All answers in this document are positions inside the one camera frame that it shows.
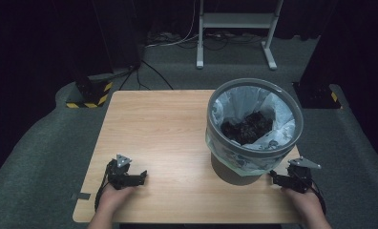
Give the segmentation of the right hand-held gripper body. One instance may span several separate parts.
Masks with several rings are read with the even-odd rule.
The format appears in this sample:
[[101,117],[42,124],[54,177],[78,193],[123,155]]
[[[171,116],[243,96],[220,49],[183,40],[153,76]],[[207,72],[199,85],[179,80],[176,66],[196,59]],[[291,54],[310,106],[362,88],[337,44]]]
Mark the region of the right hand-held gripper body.
[[291,188],[296,192],[305,193],[312,186],[311,170],[321,169],[322,166],[303,156],[290,159],[288,163],[287,172],[293,179]]

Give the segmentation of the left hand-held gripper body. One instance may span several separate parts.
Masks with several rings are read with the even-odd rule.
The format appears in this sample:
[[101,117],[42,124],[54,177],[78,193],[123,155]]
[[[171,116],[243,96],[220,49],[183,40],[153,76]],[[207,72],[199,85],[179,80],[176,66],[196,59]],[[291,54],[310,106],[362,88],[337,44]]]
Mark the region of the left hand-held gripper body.
[[123,155],[117,155],[107,165],[108,182],[117,190],[127,187],[129,184],[128,171],[131,159]]

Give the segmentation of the grey ribbed trash bin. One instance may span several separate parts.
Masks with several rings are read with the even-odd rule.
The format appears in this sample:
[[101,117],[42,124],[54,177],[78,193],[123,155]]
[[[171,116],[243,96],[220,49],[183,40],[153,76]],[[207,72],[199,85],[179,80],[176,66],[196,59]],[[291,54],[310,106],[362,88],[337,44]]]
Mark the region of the grey ribbed trash bin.
[[[241,78],[241,79],[236,79],[232,80],[229,82],[226,82],[222,84],[220,87],[218,87],[210,96],[210,98],[213,96],[214,93],[222,93],[225,92],[229,89],[239,87],[239,86],[257,86],[257,87],[262,87],[264,89],[281,89],[279,86],[265,81],[261,79],[256,79],[256,78]],[[224,181],[233,184],[233,185],[248,185],[253,182],[255,182],[259,177],[267,174],[262,174],[260,176],[249,176],[249,177],[241,177],[237,175],[236,173],[230,171],[228,167],[224,166],[222,163],[218,162],[217,158],[214,157],[211,153],[211,164],[212,168],[215,171],[215,173]]]

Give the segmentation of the person's left hand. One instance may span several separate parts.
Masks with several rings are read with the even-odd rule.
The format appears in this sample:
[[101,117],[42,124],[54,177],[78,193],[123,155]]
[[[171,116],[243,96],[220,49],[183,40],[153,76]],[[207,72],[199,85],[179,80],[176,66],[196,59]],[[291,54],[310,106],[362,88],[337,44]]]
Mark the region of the person's left hand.
[[96,213],[111,218],[135,190],[135,187],[117,190],[112,185],[107,185],[103,189]]

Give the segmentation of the person's right hand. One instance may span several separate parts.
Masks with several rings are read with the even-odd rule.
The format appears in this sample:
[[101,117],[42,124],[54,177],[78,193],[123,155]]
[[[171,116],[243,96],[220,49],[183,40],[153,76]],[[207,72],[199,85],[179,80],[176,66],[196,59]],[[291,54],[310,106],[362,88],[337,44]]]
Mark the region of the person's right hand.
[[282,188],[281,191],[290,198],[305,222],[322,219],[325,216],[319,198],[312,191],[303,194],[289,188]]

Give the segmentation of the dark crumpled waste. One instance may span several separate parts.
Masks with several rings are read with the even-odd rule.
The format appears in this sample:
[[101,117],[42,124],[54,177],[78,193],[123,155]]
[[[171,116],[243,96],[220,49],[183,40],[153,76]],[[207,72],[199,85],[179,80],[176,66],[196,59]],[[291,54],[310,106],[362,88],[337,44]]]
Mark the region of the dark crumpled waste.
[[220,130],[224,136],[240,145],[253,144],[272,130],[273,120],[256,112],[245,117],[240,123],[224,121]]

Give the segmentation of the black yellow striped stand base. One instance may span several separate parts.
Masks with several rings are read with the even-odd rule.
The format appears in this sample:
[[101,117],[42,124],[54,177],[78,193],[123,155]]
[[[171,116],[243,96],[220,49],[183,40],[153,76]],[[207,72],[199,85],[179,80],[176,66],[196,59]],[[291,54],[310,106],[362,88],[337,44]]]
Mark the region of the black yellow striped stand base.
[[305,109],[342,108],[338,96],[328,86],[315,89],[312,86],[302,85],[300,82],[293,82],[292,86]]
[[113,86],[109,80],[90,80],[89,78],[76,81],[66,99],[68,108],[98,108],[107,100]]

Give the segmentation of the white metal stand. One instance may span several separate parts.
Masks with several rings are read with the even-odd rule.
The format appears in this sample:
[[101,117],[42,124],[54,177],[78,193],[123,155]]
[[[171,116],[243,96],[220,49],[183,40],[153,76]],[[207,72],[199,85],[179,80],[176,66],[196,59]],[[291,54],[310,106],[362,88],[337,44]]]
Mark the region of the white metal stand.
[[261,42],[262,50],[271,71],[278,69],[270,49],[284,0],[277,0],[276,9],[272,13],[228,13],[205,12],[204,0],[199,0],[199,34],[197,44],[196,67],[204,67],[203,31],[205,29],[267,29],[268,35]]

